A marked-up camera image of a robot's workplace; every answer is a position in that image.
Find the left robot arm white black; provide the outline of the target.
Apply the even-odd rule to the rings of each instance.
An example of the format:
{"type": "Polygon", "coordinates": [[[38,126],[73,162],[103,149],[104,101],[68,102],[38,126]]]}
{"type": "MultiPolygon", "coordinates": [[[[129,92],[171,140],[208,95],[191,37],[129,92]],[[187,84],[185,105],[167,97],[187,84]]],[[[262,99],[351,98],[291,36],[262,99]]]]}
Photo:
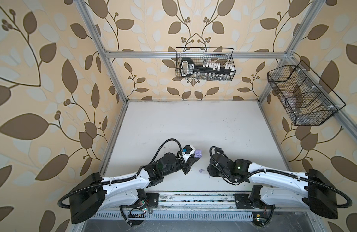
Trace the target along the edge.
{"type": "Polygon", "coordinates": [[[174,138],[164,141],[159,149],[168,142],[178,145],[177,153],[167,152],[160,159],[155,154],[148,164],[129,175],[101,177],[99,173],[91,174],[62,196],[58,206],[70,210],[72,224],[90,219],[99,210],[117,207],[128,225],[137,225],[135,219],[144,218],[159,204],[160,195],[147,193],[146,189],[162,183],[167,175],[179,171],[187,174],[202,157],[200,150],[191,145],[183,147],[174,138]]]}

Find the purple round charging case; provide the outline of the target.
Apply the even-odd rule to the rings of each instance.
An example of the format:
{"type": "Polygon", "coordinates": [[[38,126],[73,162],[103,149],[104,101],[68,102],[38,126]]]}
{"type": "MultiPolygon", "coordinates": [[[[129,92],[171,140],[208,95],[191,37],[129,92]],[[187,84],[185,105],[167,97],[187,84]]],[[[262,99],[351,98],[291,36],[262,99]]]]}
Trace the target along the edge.
{"type": "Polygon", "coordinates": [[[201,158],[202,157],[202,151],[199,149],[196,149],[194,152],[194,157],[195,158],[201,158]]]}

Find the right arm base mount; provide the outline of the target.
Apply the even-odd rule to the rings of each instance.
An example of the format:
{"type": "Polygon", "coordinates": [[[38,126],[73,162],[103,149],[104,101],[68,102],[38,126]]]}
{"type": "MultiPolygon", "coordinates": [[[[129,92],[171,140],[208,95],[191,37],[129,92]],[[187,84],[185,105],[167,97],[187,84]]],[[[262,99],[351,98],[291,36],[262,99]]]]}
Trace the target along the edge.
{"type": "Polygon", "coordinates": [[[251,193],[234,194],[237,209],[274,209],[274,205],[267,205],[261,200],[262,185],[254,185],[251,193]]]}

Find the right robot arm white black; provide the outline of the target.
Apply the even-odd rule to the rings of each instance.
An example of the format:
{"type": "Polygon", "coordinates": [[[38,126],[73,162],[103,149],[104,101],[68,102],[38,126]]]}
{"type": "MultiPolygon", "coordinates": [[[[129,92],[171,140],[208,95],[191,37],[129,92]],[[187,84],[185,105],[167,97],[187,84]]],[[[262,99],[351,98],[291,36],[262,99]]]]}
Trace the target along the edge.
{"type": "Polygon", "coordinates": [[[224,150],[212,146],[207,171],[211,177],[238,186],[253,183],[249,204],[254,208],[292,206],[308,208],[328,219],[338,219],[338,210],[350,208],[352,199],[337,189],[319,171],[295,173],[268,168],[245,159],[232,161],[224,150]]]}

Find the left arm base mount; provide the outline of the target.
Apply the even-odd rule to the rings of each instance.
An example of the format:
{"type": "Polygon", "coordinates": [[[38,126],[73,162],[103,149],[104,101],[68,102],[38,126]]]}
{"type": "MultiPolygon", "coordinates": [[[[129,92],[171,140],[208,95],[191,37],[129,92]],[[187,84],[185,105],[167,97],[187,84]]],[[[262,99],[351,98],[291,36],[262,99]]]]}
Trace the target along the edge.
{"type": "Polygon", "coordinates": [[[128,199],[127,203],[122,204],[125,208],[157,208],[159,204],[160,194],[157,192],[146,193],[144,189],[136,189],[127,194],[131,200],[128,199]]]}

